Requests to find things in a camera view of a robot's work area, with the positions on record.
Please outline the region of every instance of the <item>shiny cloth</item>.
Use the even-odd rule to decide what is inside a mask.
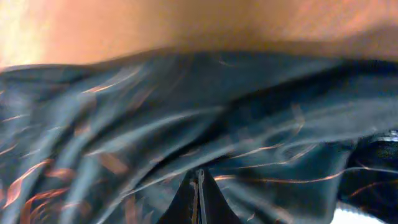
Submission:
[[[0,223],[330,223],[337,200],[397,223],[397,86],[242,52],[10,69]]]

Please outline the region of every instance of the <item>clothing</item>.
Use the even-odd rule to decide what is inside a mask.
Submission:
[[[338,200],[398,223],[397,84],[244,52],[8,70],[0,223],[330,223]]]

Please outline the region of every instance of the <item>garment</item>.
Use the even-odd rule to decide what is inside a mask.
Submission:
[[[398,66],[164,55],[0,76],[0,223],[398,223]]]

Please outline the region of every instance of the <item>fabric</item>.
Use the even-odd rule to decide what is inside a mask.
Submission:
[[[0,223],[398,223],[398,66],[167,55],[0,76]]]

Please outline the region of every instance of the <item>patterned fabric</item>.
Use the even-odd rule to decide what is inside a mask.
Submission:
[[[13,68],[0,223],[330,223],[337,200],[397,223],[397,74],[245,53]]]

